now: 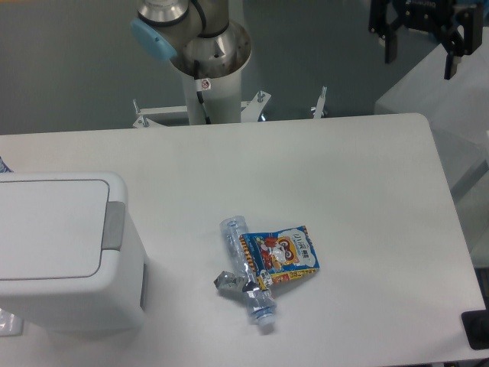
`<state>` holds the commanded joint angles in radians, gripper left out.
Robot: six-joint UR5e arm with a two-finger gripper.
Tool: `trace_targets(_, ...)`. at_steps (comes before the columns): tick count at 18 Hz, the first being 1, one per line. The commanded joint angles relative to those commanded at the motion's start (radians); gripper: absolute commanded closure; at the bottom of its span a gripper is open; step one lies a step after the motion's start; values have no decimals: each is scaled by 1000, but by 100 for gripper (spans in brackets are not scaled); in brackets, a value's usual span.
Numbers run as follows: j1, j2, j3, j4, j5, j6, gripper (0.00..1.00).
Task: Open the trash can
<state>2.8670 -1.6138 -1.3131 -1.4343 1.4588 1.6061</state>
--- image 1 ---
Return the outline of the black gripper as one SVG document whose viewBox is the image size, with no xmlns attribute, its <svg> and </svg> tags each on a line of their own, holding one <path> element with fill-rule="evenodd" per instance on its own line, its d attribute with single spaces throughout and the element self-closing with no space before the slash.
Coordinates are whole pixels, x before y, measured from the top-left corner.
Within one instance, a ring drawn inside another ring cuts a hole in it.
<svg viewBox="0 0 489 367">
<path fill-rule="evenodd" d="M 384 62 L 397 58 L 397 30 L 405 28 L 434 33 L 442 31 L 447 53 L 444 79 L 457 72 L 463 56 L 481 45 L 484 26 L 483 1 L 370 1 L 368 30 L 384 42 Z"/>
</svg>

